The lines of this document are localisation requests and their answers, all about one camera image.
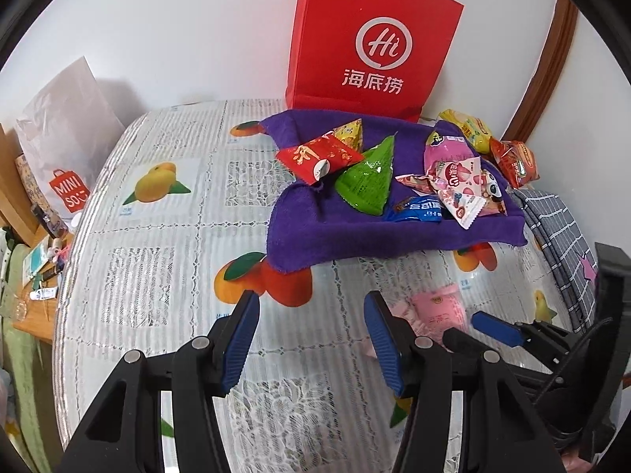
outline cable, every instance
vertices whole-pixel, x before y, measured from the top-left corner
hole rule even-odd
[[[534,398],[534,401],[532,402],[532,404],[534,406],[536,406],[542,396],[544,396],[547,391],[550,389],[550,387],[554,384],[554,381],[561,376],[561,374],[563,373],[564,369],[566,369],[566,366],[570,363],[570,361],[573,360],[573,358],[576,356],[576,354],[579,353],[579,351],[583,348],[583,346],[585,345],[585,343],[588,342],[588,340],[601,328],[603,328],[605,325],[611,324],[611,322],[613,322],[613,318],[608,317],[608,318],[604,318],[599,322],[596,322],[594,325],[592,325],[588,331],[579,338],[579,340],[576,342],[575,346],[572,347],[572,349],[569,351],[569,353],[563,358],[563,361],[561,361],[561,363],[558,365],[558,368],[556,369],[556,371],[554,371],[552,373],[552,375],[550,375],[550,378],[548,379],[548,381],[541,387],[541,389],[539,389],[537,395]]]

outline plastic tablecloth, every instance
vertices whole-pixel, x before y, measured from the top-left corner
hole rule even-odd
[[[232,311],[243,286],[225,284],[223,267],[265,252],[274,202],[294,177],[256,123],[230,131],[284,109],[279,100],[175,106],[142,116],[121,137],[84,210],[59,297],[54,391],[65,445],[127,350],[172,352]],[[215,399],[232,471],[390,471],[405,422],[390,428],[392,391],[365,353],[372,289],[395,305],[457,284],[468,317],[483,309],[526,321],[539,308],[570,328],[550,266],[525,232],[529,243],[519,248],[315,265],[291,294],[269,269],[244,276],[253,288],[263,278],[266,291],[241,380]],[[469,331],[506,361],[544,370],[523,350]],[[169,393],[162,402],[172,424]],[[461,407],[455,393],[445,471],[457,471]],[[176,471],[173,439],[164,437],[163,449]]]

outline blue gripper pad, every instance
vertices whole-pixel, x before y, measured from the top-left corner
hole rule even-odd
[[[370,294],[364,299],[364,321],[366,322],[366,327],[368,327],[372,345],[377,353],[381,374],[384,376],[386,384],[399,397],[403,393],[401,355],[390,336],[383,317],[377,309],[377,303]]]
[[[509,347],[519,347],[524,344],[524,337],[517,327],[484,311],[478,311],[471,317],[471,325],[482,334],[486,334]]]
[[[228,393],[239,382],[254,331],[259,325],[260,313],[259,296],[252,292],[241,319],[232,333],[226,352],[223,354],[222,390],[225,393]]]

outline wooden desk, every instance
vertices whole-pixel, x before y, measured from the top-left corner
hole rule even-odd
[[[38,244],[45,237],[46,231],[42,226],[37,228],[35,233],[35,243]],[[64,238],[64,244],[71,243],[73,235],[68,234]],[[52,263],[46,263],[46,266],[40,271],[44,272],[51,268]],[[57,286],[57,276],[49,279],[42,284],[42,287]],[[30,281],[20,292],[20,298],[26,302],[26,317],[21,322],[13,321],[13,326],[24,332],[27,332],[36,338],[52,344],[52,336],[55,329],[55,313],[57,311],[57,299],[49,299],[46,301],[32,301],[29,294],[33,291],[33,282]]]

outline gray plaid fabric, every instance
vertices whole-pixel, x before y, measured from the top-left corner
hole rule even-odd
[[[523,209],[526,224],[550,263],[573,330],[585,331],[594,322],[594,286],[587,276],[590,266],[596,269],[596,262],[578,224],[555,194],[514,190],[511,196]]]

